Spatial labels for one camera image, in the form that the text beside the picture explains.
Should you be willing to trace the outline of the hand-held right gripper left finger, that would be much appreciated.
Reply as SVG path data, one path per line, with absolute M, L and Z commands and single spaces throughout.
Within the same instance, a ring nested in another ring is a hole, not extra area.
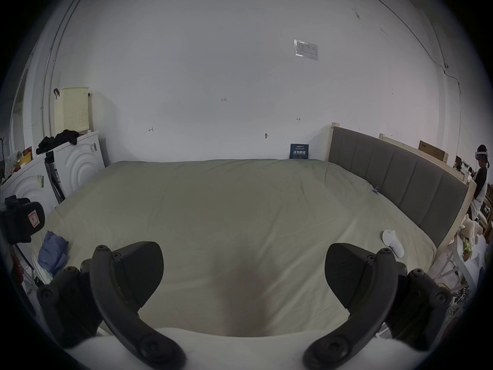
M 39 287 L 36 298 L 54 341 L 75 348 L 96 337 L 104 322 L 113 336 L 152 369 L 182 369 L 183 349 L 139 317 L 161 283 L 164 261 L 156 242 L 117 250 L 98 245 L 78 269 L 68 266 Z

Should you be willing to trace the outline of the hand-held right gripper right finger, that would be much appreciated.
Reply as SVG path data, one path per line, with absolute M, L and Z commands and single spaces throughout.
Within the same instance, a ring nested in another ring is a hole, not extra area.
M 349 243 L 331 244 L 324 274 L 349 317 L 305 350 L 307 369 L 337 369 L 360 352 L 383 324 L 393 339 L 427 351 L 452 302 L 450 291 L 421 268 L 407 271 L 389 248 L 373 254 Z

